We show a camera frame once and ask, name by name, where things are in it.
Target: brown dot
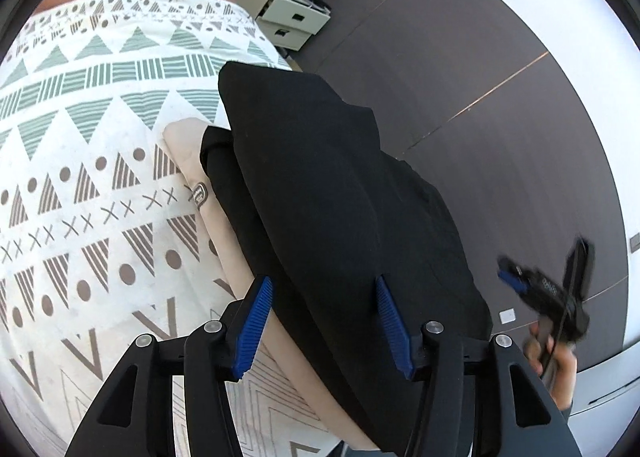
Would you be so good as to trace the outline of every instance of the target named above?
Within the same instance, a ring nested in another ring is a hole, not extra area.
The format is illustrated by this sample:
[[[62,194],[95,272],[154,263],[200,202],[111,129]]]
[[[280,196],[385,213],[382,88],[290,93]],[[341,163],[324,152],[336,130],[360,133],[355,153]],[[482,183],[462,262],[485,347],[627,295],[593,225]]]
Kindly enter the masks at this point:
[[[89,301],[89,299],[91,298],[91,288],[89,287],[89,284],[86,282],[86,280],[80,280],[78,282],[76,290],[78,291],[80,300],[82,300],[83,302]]]
[[[175,249],[169,249],[165,254],[164,258],[166,259],[166,263],[169,264],[169,267],[174,269],[180,269],[182,266],[182,259]]]
[[[22,315],[20,314],[20,309],[14,307],[14,323],[18,327],[22,327]]]
[[[133,285],[136,281],[136,271],[128,263],[123,263],[120,267],[120,280],[127,285]]]
[[[53,316],[53,304],[47,294],[42,297],[42,311],[47,316]]]

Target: white furniture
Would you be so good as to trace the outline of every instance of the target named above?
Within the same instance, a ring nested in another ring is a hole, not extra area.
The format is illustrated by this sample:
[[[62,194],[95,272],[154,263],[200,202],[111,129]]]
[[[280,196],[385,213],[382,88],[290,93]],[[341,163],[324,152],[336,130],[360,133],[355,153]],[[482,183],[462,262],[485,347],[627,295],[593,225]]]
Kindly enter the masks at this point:
[[[236,0],[258,23],[274,46],[300,50],[330,18],[318,0]]]

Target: drawer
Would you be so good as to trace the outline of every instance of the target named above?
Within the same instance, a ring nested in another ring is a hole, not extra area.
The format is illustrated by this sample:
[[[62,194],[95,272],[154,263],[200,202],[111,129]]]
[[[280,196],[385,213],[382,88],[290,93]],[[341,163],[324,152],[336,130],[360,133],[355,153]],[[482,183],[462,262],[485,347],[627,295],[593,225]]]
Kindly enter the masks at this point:
[[[287,49],[297,51],[300,50],[306,40],[311,36],[310,33],[305,33],[305,31],[294,30],[287,26],[267,22],[263,20],[262,17],[256,18],[255,21],[264,33],[264,36],[266,36],[274,46],[286,47]]]
[[[273,0],[261,17],[269,22],[275,22],[276,24],[311,34],[316,34],[320,31],[330,18],[329,15],[303,6],[293,0]]]

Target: black garment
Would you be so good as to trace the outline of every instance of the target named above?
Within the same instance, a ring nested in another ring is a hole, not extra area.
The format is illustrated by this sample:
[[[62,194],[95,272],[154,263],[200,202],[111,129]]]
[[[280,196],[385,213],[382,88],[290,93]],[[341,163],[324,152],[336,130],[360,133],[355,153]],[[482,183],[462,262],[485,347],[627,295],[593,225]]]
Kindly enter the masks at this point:
[[[437,190],[380,151],[372,111],[315,75],[227,63],[232,133],[201,161],[274,311],[329,391],[384,451],[402,455],[420,385],[396,370],[376,314],[386,283],[411,334],[438,320],[488,339],[492,323]]]

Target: dark floor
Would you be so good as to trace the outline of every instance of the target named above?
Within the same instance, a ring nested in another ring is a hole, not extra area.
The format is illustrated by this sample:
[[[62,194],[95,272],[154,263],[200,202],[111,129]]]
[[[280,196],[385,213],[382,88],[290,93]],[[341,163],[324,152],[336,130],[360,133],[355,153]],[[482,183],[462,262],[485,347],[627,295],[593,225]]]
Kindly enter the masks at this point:
[[[327,26],[294,55],[371,107],[383,150],[440,190],[495,331],[536,315],[495,276],[505,253],[561,280],[581,234],[596,246],[581,369],[622,349],[626,240],[602,145],[562,69],[501,0],[326,0]],[[502,325],[500,311],[516,321]]]

